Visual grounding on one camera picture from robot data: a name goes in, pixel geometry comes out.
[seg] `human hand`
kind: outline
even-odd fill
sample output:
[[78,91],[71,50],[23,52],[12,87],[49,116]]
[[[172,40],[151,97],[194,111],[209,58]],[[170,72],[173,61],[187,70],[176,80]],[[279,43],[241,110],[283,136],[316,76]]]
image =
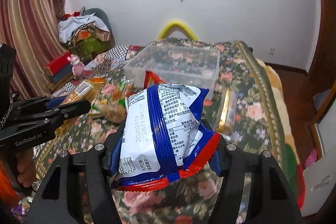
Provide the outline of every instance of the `human hand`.
[[33,155],[33,149],[28,149],[24,152],[16,154],[17,170],[20,173],[17,177],[17,181],[22,183],[24,187],[31,186],[36,180],[36,169],[33,161]]

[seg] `silver screw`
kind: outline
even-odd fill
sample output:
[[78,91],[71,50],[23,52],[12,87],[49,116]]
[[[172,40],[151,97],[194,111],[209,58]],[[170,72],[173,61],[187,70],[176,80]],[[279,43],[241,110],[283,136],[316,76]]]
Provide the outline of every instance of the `silver screw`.
[[63,150],[63,151],[61,151],[61,152],[59,153],[59,156],[60,156],[61,158],[64,158],[67,154],[68,154],[68,151]]
[[230,150],[230,151],[234,151],[234,150],[236,150],[236,146],[235,146],[234,144],[232,144],[232,143],[228,144],[228,145],[226,146],[226,148],[227,148],[228,150]]
[[96,144],[96,146],[94,148],[95,148],[95,150],[100,151],[100,150],[104,149],[104,145],[102,143],[99,143],[99,144]]
[[264,157],[266,157],[266,158],[270,158],[270,157],[272,156],[272,153],[269,152],[269,151],[267,151],[267,150],[265,150],[262,154],[263,154]]

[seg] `baseboard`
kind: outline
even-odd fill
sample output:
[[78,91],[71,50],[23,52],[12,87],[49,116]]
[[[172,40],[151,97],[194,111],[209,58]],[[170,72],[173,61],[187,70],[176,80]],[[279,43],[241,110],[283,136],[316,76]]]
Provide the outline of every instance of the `baseboard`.
[[297,73],[301,73],[305,76],[308,75],[308,72],[304,69],[299,69],[299,68],[294,68],[294,67],[289,67],[289,66],[279,65],[279,64],[272,64],[272,63],[265,63],[265,64],[274,68],[274,69],[281,69],[281,70],[286,70],[286,71],[291,71],[291,72],[297,72]]

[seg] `floral bedspread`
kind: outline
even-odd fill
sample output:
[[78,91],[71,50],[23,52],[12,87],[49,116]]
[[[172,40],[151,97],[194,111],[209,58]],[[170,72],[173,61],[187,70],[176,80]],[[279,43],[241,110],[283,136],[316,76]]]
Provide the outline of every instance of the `floral bedspread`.
[[[219,76],[211,101],[204,105],[203,118],[215,124],[221,111],[222,88],[238,94],[238,108],[231,142],[246,152],[269,150],[287,174],[283,128],[278,116],[272,89],[266,72],[241,41],[206,44],[187,39],[168,38],[153,42],[162,45],[214,48],[220,51]],[[124,65],[108,72],[104,92],[125,78]],[[36,159],[38,174],[43,177],[54,158],[64,149],[70,153],[84,152],[96,143],[104,142],[117,127],[104,119],[92,120],[88,115],[77,119],[75,126],[61,138],[46,143]],[[237,223],[243,223],[249,198],[251,178],[246,176]],[[206,223],[216,202],[222,179],[206,165],[196,175],[171,183],[162,190],[139,193],[112,190],[123,223]],[[87,195],[83,206],[88,223],[92,222]]]

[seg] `striped curtain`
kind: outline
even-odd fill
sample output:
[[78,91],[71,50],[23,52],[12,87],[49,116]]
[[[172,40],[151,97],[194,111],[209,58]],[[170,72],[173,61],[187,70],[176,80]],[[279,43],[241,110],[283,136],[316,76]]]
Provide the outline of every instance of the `striped curtain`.
[[43,68],[65,52],[58,42],[55,0],[0,0],[0,43],[16,49],[11,90],[21,99],[50,95]]

